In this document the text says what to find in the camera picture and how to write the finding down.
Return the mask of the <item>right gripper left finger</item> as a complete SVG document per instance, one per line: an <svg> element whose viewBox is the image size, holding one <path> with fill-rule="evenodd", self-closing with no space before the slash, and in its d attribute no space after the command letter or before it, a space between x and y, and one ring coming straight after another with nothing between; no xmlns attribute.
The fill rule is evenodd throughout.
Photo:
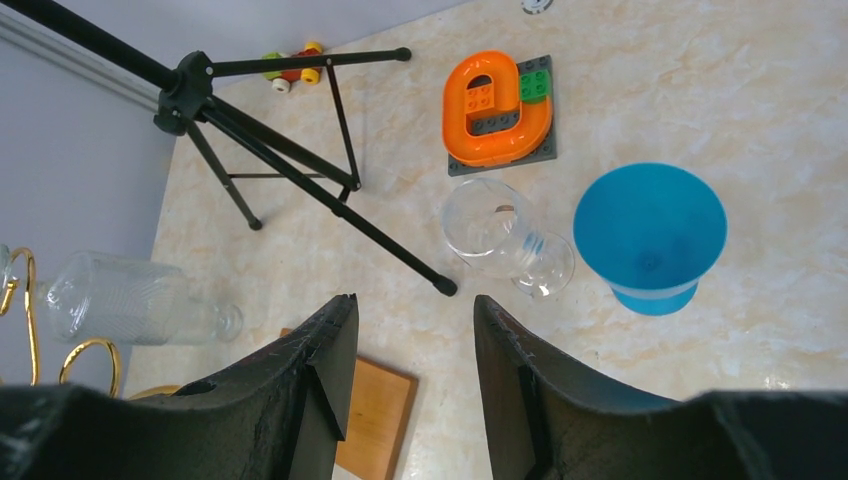
<svg viewBox="0 0 848 480"><path fill-rule="evenodd" d="M355 295L170 395L74 384L1 391L5 479L328 479L347 432Z"/></svg>

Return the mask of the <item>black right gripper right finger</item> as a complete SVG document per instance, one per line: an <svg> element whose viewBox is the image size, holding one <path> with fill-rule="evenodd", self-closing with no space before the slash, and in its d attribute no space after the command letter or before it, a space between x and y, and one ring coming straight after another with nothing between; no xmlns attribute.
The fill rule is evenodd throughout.
<svg viewBox="0 0 848 480"><path fill-rule="evenodd" d="M526 329L487 295L473 309L497 479L843 479L843 391L709 391L676 401L615 380Z"/></svg>

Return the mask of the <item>clear wine glass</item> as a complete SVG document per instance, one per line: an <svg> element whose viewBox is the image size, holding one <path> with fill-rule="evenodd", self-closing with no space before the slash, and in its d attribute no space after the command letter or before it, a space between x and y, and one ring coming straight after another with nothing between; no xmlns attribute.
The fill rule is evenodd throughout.
<svg viewBox="0 0 848 480"><path fill-rule="evenodd" d="M508 279L522 293L550 297L572 280L575 255L535 205L506 183L475 178L456 187L440 217L448 247L469 267Z"/></svg>
<svg viewBox="0 0 848 480"><path fill-rule="evenodd" d="M192 294L179 267L95 251L69 255L35 283L37 317L66 343L104 337L118 344L231 342L244 316L234 304Z"/></svg>

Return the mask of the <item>blue plastic wine glass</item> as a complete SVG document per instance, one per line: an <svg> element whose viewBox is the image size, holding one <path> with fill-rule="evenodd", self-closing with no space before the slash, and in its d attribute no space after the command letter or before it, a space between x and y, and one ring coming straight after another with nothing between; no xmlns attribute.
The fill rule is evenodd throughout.
<svg viewBox="0 0 848 480"><path fill-rule="evenodd" d="M595 180L573 220L578 253L629 310L683 309L719 259L728 219L715 191L663 163L635 163Z"/></svg>

